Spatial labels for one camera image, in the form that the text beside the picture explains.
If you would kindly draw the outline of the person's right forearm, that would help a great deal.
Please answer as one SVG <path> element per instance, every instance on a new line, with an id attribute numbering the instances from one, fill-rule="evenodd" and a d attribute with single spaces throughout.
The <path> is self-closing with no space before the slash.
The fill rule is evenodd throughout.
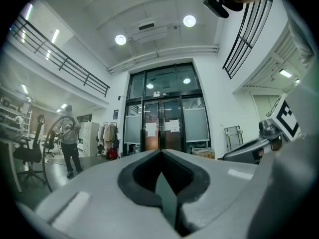
<path id="1" fill-rule="evenodd" d="M 287 101 L 304 134 L 319 134 L 319 47 L 300 14 L 288 0 L 282 0 L 288 17 L 290 34 L 306 69 L 301 82 Z"/>

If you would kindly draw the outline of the clothes rack with coats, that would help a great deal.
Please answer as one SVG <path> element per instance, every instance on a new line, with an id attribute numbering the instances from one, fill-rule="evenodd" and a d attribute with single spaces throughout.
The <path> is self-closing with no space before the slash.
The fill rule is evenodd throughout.
<path id="1" fill-rule="evenodd" d="M 96 140 L 97 153 L 96 156 L 103 156 L 106 159 L 106 152 L 108 148 L 116 148 L 119 153 L 119 139 L 118 139 L 118 127 L 116 122 L 105 122 L 99 127 Z"/>

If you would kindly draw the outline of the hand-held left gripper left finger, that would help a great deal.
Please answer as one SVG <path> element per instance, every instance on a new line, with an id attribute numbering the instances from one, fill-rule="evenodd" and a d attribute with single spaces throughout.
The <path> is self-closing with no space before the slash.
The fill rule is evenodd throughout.
<path id="1" fill-rule="evenodd" d="M 134 203 L 118 185 L 120 172 L 154 151 L 93 166 L 46 197 L 36 208 L 56 233 L 67 239 L 179 239 L 158 207 Z"/>

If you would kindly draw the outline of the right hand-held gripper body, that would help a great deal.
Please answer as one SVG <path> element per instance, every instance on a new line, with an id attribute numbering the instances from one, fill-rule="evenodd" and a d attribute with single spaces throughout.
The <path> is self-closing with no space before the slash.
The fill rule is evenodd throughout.
<path id="1" fill-rule="evenodd" d="M 259 136 L 270 143 L 272 151 L 292 142 L 300 135 L 300 126 L 282 94 L 275 102 L 266 118 L 259 122 Z"/>

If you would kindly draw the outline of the red bag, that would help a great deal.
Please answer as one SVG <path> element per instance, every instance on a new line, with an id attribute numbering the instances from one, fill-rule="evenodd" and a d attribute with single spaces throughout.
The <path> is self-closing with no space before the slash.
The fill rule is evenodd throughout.
<path id="1" fill-rule="evenodd" d="M 116 148 L 108 148 L 106 152 L 107 160 L 115 160 L 119 159 L 118 150 Z"/>

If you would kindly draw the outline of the black framed glass door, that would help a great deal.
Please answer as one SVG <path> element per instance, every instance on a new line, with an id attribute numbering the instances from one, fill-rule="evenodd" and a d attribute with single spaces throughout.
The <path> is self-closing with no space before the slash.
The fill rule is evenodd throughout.
<path id="1" fill-rule="evenodd" d="M 154 92 L 168 93 L 154 98 Z M 164 130 L 164 122 L 179 119 L 180 132 Z M 155 137 L 146 123 L 156 122 Z M 123 123 L 123 155 L 154 149 L 192 154 L 192 148 L 212 147 L 209 121 L 193 63 L 180 63 L 130 75 Z"/>

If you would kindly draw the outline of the white storage shelf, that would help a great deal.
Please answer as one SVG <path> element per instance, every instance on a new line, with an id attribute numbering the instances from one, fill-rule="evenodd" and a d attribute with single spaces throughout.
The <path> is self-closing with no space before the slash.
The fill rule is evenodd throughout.
<path id="1" fill-rule="evenodd" d="M 32 110 L 31 99 L 26 102 L 14 103 L 9 97 L 0 97 L 0 138 L 30 141 L 30 121 Z"/>

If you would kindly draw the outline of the black balcony railing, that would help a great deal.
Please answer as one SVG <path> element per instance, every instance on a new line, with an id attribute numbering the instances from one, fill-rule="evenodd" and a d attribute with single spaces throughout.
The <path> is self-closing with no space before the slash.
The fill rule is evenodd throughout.
<path id="1" fill-rule="evenodd" d="M 232 49 L 222 67 L 232 79 L 244 64 L 267 21 L 274 0 L 246 4 L 242 22 Z"/>
<path id="2" fill-rule="evenodd" d="M 49 41 L 35 26 L 19 15 L 10 27 L 10 35 L 30 50 L 34 55 L 46 61 L 53 72 L 65 78 L 76 87 L 92 90 L 98 97 L 105 98 L 110 88 L 94 74 L 73 60 L 55 44 Z"/>

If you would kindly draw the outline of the white paper sheet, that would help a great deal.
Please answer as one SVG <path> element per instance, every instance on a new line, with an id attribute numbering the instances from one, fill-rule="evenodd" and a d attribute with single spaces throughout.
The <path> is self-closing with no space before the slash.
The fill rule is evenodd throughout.
<path id="1" fill-rule="evenodd" d="M 164 130 L 169 132 L 180 132 L 179 119 L 164 122 Z"/>
<path id="2" fill-rule="evenodd" d="M 146 135 L 147 137 L 155 137 L 157 135 L 158 126 L 156 122 L 146 123 Z"/>

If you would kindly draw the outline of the white cabinet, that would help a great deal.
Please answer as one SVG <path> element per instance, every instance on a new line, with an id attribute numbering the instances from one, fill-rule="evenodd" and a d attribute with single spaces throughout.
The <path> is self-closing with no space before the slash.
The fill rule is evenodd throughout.
<path id="1" fill-rule="evenodd" d="M 97 153 L 96 140 L 99 130 L 99 124 L 95 122 L 83 122 L 79 130 L 78 148 L 82 150 L 84 157 L 95 156 Z"/>

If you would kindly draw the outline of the folded platform trolley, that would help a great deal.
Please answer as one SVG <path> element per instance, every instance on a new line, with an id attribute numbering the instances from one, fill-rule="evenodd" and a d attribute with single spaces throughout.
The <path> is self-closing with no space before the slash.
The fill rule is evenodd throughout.
<path id="1" fill-rule="evenodd" d="M 226 127 L 224 131 L 228 151 L 232 151 L 243 145 L 243 131 L 240 126 Z"/>

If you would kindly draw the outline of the black office chair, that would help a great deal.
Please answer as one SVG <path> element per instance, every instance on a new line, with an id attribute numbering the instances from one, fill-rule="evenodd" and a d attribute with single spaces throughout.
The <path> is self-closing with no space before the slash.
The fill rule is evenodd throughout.
<path id="1" fill-rule="evenodd" d="M 39 143 L 39 135 L 42 129 L 42 126 L 45 124 L 44 115 L 39 115 L 37 117 L 37 129 L 36 134 L 33 139 L 32 148 L 23 147 L 22 142 L 20 142 L 20 147 L 18 147 L 14 152 L 13 156 L 16 159 L 22 160 L 23 164 L 28 164 L 28 170 L 21 171 L 17 173 L 17 176 L 25 176 L 24 182 L 26 182 L 29 178 L 35 177 L 39 179 L 44 185 L 46 184 L 45 179 L 42 179 L 38 176 L 38 174 L 43 173 L 43 171 L 38 171 L 33 169 L 34 163 L 39 163 L 42 160 L 42 153 L 40 150 Z"/>
<path id="2" fill-rule="evenodd" d="M 52 157 L 55 157 L 55 153 L 52 152 L 52 150 L 55 148 L 55 145 L 54 145 L 54 141 L 55 141 L 55 136 L 56 136 L 56 133 L 54 130 L 52 130 L 49 134 L 49 140 L 47 143 L 43 143 L 42 146 L 43 146 L 43 150 L 44 150 L 44 156 L 47 157 L 48 155 L 49 156 L 52 156 Z"/>

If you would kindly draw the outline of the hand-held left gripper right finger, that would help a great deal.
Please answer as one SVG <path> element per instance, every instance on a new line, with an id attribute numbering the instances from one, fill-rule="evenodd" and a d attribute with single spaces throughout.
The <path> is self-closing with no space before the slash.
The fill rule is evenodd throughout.
<path id="1" fill-rule="evenodd" d="M 163 215 L 180 236 L 200 230 L 234 202 L 255 164 L 219 161 L 166 149 L 162 152 Z"/>

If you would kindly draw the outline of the ceiling air conditioner unit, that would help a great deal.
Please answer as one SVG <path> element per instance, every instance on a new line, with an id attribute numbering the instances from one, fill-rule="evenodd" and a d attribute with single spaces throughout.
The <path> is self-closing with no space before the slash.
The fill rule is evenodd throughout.
<path id="1" fill-rule="evenodd" d="M 132 33 L 132 39 L 141 44 L 157 41 L 167 37 L 167 26 L 157 26 L 154 20 L 146 21 L 137 26 Z"/>

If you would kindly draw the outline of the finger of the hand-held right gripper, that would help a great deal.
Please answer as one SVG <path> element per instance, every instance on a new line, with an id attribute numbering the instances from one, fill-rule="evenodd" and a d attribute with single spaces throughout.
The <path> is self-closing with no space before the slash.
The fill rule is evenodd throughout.
<path id="1" fill-rule="evenodd" d="M 224 154 L 224 161 L 259 164 L 264 153 L 271 151 L 271 143 L 264 138 L 256 138 Z"/>

